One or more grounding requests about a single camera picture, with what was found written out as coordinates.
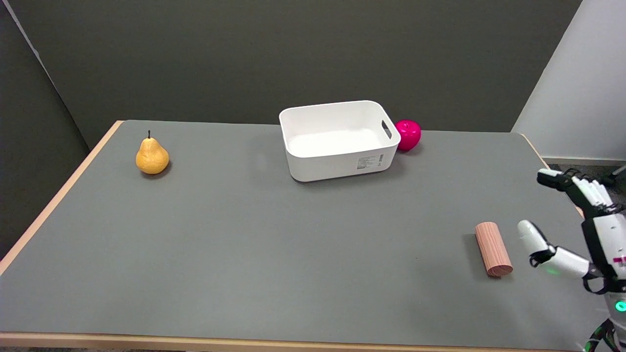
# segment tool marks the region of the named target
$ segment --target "gray wall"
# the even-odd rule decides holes
[[[0,5],[0,258],[87,154],[63,102]]]
[[[277,123],[371,99],[510,131],[580,0],[11,0],[90,146],[115,120]]]

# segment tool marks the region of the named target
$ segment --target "pink apple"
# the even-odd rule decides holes
[[[398,149],[411,150],[422,138],[422,128],[417,122],[411,120],[400,120],[396,124],[396,129],[400,132],[400,144]]]

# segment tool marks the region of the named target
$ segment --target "wooden table edge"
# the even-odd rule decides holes
[[[0,276],[9,267],[19,252],[37,232],[41,224],[48,218],[54,208],[61,202],[70,188],[83,174],[100,150],[124,121],[116,121],[107,131],[85,160],[65,182],[50,203],[37,216],[17,243],[0,261]],[[528,142],[546,168],[548,164],[541,158],[533,144]],[[393,344],[354,344],[354,343],[318,343],[288,342],[241,339],[208,339],[208,338],[176,338],[158,336],[137,336],[120,334],[67,334],[67,333],[10,333],[0,332],[0,346],[24,346],[42,348],[96,348],[96,349],[159,349],[172,351],[212,351],[212,352],[470,352],[470,351],[529,351],[549,352],[547,349],[514,349],[484,347],[453,347],[453,346],[405,346]]]
[[[0,276],[4,273],[4,271],[11,265],[13,260],[18,256],[19,252],[24,248],[24,246],[28,243],[28,241],[33,238],[35,232],[39,230],[41,224],[46,221],[48,216],[52,213],[54,208],[61,202],[63,197],[68,193],[70,188],[76,183],[78,178],[83,174],[87,166],[93,161],[96,155],[100,152],[100,150],[105,146],[111,136],[115,133],[115,131],[120,127],[123,121],[116,121],[111,128],[105,133],[102,139],[96,144],[96,146],[91,150],[91,152],[87,155],[87,157],[83,160],[83,162],[78,166],[78,168],[72,173],[72,176],[65,182],[65,184],[59,189],[59,192],[54,195],[50,203],[46,205],[46,207],[41,211],[41,213],[37,216],[35,221],[26,229],[26,232],[18,239],[18,241],[13,245],[13,247],[9,250],[9,252],[4,256],[2,261],[0,261]]]
[[[175,338],[116,334],[0,333],[0,346],[93,349],[156,349],[211,352],[549,352],[513,349],[394,344],[320,343],[243,339]]]

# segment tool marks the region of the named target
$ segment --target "bin handle hole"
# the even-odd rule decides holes
[[[387,124],[385,123],[384,120],[382,121],[381,125],[382,125],[382,129],[387,134],[387,137],[389,137],[389,139],[391,139],[391,131],[389,130],[389,127],[387,127]]]

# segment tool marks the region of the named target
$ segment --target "green led light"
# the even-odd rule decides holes
[[[615,309],[617,309],[617,311],[620,311],[620,312],[626,312],[626,302],[622,302],[622,301],[616,302]]]

